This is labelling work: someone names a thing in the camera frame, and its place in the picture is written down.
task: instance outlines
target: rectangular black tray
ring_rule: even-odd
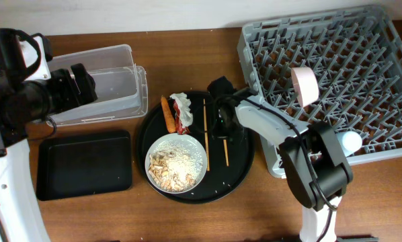
[[[41,201],[131,186],[130,134],[125,130],[48,139],[39,149],[36,195]]]

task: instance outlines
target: gray dish rack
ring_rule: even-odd
[[[246,83],[270,104],[360,134],[363,146],[348,157],[351,165],[402,156],[402,41],[382,7],[246,24],[237,50]],[[292,88],[293,67],[312,68],[318,80],[319,99],[304,108]],[[261,141],[274,164],[269,172],[284,177],[276,148]]]

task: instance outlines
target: round black tray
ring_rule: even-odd
[[[207,92],[189,91],[186,92],[188,99],[191,101],[191,111],[196,111],[194,114],[194,124],[199,129],[204,128],[202,104],[203,99],[206,103],[211,102],[212,98]],[[169,100],[171,112],[174,115],[172,108],[172,100]],[[213,110],[207,106],[208,127],[213,121]],[[189,127],[190,136],[196,138],[205,148],[204,134],[196,132],[194,125]],[[223,140],[213,139],[211,135],[208,137],[208,148],[210,155],[210,171],[206,172],[203,180],[189,192],[183,194],[168,194],[158,190],[147,178],[145,170],[145,157],[150,146],[160,137],[168,134],[161,105],[153,108],[143,121],[143,124],[138,131],[136,138],[136,156],[138,168],[144,175],[150,185],[160,194],[169,199],[183,202],[187,204],[202,204],[212,202],[222,198],[232,192],[244,180],[250,170],[255,153],[253,145],[253,135],[250,130],[245,129],[243,136],[235,137],[234,143],[228,142],[229,167],[225,161],[225,151]]]

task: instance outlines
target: red food wrapper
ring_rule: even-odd
[[[179,118],[180,109],[177,106],[177,103],[175,101],[174,101],[174,104],[173,104],[173,108],[175,110],[175,118],[174,118],[174,120],[175,120],[175,127],[177,128],[177,133],[178,134],[189,134],[190,133],[189,128],[188,127],[183,128],[182,122],[180,122],[180,118]]]

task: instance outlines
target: carrot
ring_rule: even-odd
[[[163,111],[163,117],[165,118],[165,123],[169,133],[175,132],[175,122],[174,117],[169,109],[168,100],[165,97],[161,97],[161,106]]]

